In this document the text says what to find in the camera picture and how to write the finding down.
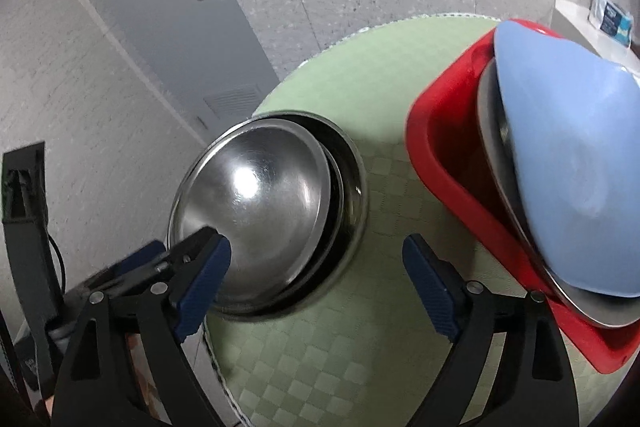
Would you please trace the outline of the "person hand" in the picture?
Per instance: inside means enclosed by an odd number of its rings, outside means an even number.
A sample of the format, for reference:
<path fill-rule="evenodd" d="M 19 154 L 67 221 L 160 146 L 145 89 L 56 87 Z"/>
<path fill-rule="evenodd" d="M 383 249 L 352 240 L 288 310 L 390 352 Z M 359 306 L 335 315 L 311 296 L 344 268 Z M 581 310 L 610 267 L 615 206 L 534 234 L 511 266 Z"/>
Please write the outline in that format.
<path fill-rule="evenodd" d="M 167 426 L 142 338 L 110 333 L 95 321 L 81 326 L 44 401 L 55 426 Z"/>

